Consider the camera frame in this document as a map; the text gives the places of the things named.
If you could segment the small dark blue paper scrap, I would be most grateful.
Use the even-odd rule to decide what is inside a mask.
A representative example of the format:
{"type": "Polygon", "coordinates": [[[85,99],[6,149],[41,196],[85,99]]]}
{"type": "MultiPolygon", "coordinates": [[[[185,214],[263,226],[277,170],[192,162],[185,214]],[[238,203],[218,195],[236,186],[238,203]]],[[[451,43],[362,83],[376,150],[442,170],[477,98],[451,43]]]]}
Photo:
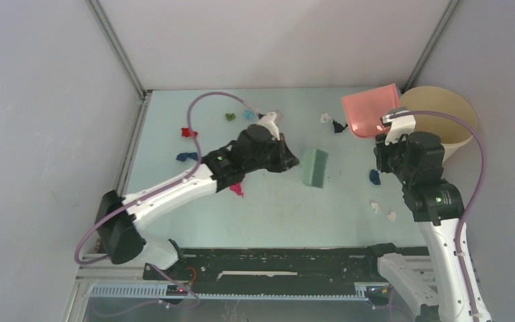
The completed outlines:
{"type": "Polygon", "coordinates": [[[381,179],[380,179],[380,173],[378,170],[376,170],[376,169],[370,170],[369,181],[376,186],[380,186],[382,184],[381,179]]]}

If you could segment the green plastic brush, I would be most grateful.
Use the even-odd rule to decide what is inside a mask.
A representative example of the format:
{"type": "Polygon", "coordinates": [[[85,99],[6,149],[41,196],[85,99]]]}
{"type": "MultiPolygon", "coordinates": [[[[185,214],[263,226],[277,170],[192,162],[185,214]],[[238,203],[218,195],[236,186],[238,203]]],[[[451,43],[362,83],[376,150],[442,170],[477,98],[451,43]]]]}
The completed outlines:
{"type": "Polygon", "coordinates": [[[304,185],[323,188],[329,154],[320,149],[309,149],[301,160],[301,181],[304,185]]]}

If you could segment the cream paper scrap front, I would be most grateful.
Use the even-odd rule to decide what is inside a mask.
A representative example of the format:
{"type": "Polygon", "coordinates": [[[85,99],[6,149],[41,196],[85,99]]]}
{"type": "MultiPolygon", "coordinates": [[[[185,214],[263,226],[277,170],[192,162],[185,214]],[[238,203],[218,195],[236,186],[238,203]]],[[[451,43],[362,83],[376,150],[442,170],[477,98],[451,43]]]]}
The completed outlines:
{"type": "Polygon", "coordinates": [[[395,221],[395,220],[396,220],[396,218],[397,218],[397,214],[396,214],[396,212],[391,212],[391,213],[390,213],[390,214],[388,214],[386,217],[387,217],[387,218],[388,218],[388,220],[390,220],[390,221],[395,221]]]}

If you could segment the white paper scrap front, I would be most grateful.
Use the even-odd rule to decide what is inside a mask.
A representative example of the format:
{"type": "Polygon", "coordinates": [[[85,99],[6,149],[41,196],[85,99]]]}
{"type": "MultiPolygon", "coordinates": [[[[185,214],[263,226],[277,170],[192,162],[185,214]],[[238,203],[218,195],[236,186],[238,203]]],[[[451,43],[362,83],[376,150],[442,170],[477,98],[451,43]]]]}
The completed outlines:
{"type": "Polygon", "coordinates": [[[382,212],[381,207],[380,207],[380,205],[378,203],[371,202],[370,205],[371,205],[371,208],[373,209],[375,214],[380,214],[382,212]]]}

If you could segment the pink plastic dustpan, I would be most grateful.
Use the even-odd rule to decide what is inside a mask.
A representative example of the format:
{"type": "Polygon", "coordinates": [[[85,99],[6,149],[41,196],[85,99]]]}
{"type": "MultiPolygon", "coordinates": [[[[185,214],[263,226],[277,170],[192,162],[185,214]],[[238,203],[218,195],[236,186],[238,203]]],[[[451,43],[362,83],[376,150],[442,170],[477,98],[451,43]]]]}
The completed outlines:
{"type": "Polygon", "coordinates": [[[381,118],[400,107],[398,87],[392,83],[347,95],[341,104],[351,133],[361,139],[375,138],[389,131],[381,118]]]}

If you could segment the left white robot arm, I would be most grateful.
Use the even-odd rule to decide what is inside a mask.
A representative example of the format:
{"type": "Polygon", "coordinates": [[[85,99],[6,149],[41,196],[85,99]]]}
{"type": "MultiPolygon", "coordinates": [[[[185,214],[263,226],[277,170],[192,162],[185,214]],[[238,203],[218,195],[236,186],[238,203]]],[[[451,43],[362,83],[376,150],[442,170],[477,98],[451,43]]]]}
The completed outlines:
{"type": "Polygon", "coordinates": [[[147,227],[157,218],[206,195],[240,183],[257,170],[283,173],[297,166],[284,136],[276,139],[261,125],[251,125],[236,140],[202,157],[186,172],[140,193],[122,197],[116,191],[101,199],[96,222],[106,256],[112,264],[143,260],[169,279],[180,278],[185,261],[171,240],[150,237],[147,227]]]}

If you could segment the white paper scrap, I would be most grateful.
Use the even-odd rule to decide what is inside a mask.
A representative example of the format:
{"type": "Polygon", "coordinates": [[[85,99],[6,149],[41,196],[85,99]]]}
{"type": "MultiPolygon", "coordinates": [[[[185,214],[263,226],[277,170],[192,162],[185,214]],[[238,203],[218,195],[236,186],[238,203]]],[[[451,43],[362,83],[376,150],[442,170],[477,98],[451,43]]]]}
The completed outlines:
{"type": "Polygon", "coordinates": [[[371,202],[370,205],[371,205],[371,208],[373,209],[375,214],[380,214],[382,212],[381,207],[380,207],[380,205],[378,203],[371,202]]]}
{"type": "Polygon", "coordinates": [[[320,117],[321,123],[332,122],[333,118],[328,113],[323,113],[320,117]]]}

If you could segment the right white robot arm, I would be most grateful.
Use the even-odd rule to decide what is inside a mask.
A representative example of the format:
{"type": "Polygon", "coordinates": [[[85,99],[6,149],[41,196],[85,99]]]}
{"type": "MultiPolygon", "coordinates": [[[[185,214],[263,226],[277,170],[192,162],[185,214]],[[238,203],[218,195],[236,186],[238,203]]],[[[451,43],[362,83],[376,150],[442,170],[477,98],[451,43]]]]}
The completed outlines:
{"type": "Polygon", "coordinates": [[[404,202],[426,243],[436,286],[429,286],[396,252],[366,258],[364,274],[371,280],[385,278],[415,321],[491,321],[467,247],[463,199],[442,177],[444,147],[439,136],[416,131],[388,143],[379,134],[374,154],[377,169],[392,173],[402,185],[404,202]]]}

